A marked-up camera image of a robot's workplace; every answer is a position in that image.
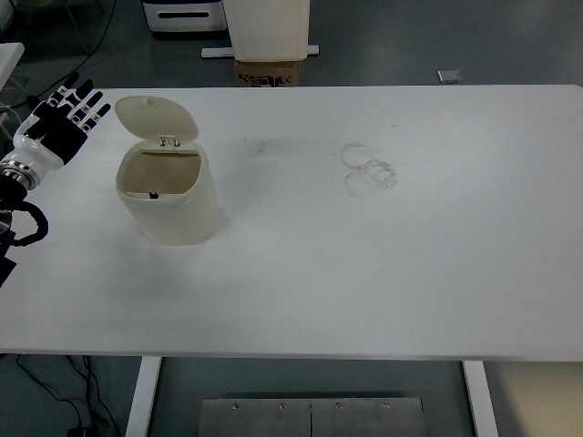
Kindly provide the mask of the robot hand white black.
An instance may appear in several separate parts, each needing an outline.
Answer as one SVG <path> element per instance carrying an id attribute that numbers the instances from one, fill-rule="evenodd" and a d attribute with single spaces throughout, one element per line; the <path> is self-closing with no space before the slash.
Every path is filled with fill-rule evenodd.
<path id="1" fill-rule="evenodd" d="M 68 164 L 107 115 L 111 105 L 88 79 L 78 84 L 71 74 L 46 99 L 38 101 L 13 139 L 13 151 L 5 161 L 14 161 L 36 173 Z"/>

